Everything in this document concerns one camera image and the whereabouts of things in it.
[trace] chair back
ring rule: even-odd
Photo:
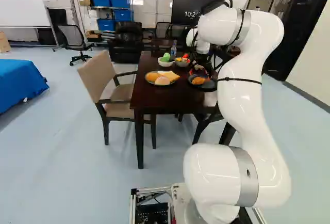
[[[83,46],[84,36],[77,25],[58,25],[57,26],[66,39],[66,46]]]
[[[136,42],[142,42],[142,23],[131,21],[117,22],[115,33],[115,39],[117,43],[134,45]]]
[[[90,58],[78,73],[94,103],[100,100],[105,87],[116,75],[107,50]]]
[[[182,39],[183,37],[183,33],[184,31],[186,30],[186,26],[184,25],[175,25],[175,24],[172,24],[171,27],[170,27],[170,32],[169,32],[169,35],[170,35],[170,39]]]
[[[158,22],[156,24],[156,38],[169,38],[169,28],[171,23],[168,22]]]

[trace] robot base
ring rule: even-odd
[[[196,204],[184,183],[173,184],[171,191],[177,224],[229,224],[238,216],[240,207],[217,205],[214,209],[206,209],[210,212],[208,215],[210,219],[206,222],[200,215],[200,211],[203,209],[197,210]]]

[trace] bowl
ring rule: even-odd
[[[170,67],[171,65],[173,65],[174,61],[170,61],[170,62],[163,62],[163,61],[160,61],[162,57],[159,57],[158,58],[158,64],[161,66],[161,67],[165,67],[165,68],[168,68]]]
[[[190,60],[189,60],[189,62],[184,62],[184,61],[178,61],[178,60],[175,60],[175,63],[176,63],[179,67],[181,67],[181,68],[185,68],[185,67],[187,67],[187,66],[189,65]]]

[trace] water bottle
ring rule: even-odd
[[[173,42],[173,46],[171,47],[171,60],[175,60],[176,57],[176,41]]]

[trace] plate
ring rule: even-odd
[[[201,85],[194,85],[193,83],[192,83],[192,80],[194,79],[194,78],[196,78],[196,77],[200,77],[200,76],[198,76],[198,75],[190,75],[189,77],[188,77],[188,82],[189,82],[189,84],[191,85],[191,86],[193,86],[193,87],[195,87],[195,88],[197,88],[198,90],[200,90],[200,91],[204,91],[204,92],[212,92],[212,91],[216,91],[217,90],[217,82],[216,81],[214,81],[214,80],[210,80],[210,81],[207,81],[207,82],[205,82],[205,83],[203,83],[203,84],[201,84]]]
[[[159,70],[156,70],[156,71],[151,71],[151,72],[149,72],[149,73],[158,73],[158,72],[165,72],[165,71],[159,71]],[[149,82],[150,84],[154,85],[154,86],[170,86],[171,84],[174,84],[174,83],[176,82],[176,81],[173,81],[173,82],[169,83],[168,85],[157,85],[157,84],[155,84],[154,82],[152,82],[152,81],[148,81],[148,80],[146,79],[146,75],[147,75],[147,74],[148,74],[148,73],[146,73],[145,76],[144,76],[145,80],[146,80],[147,82]]]

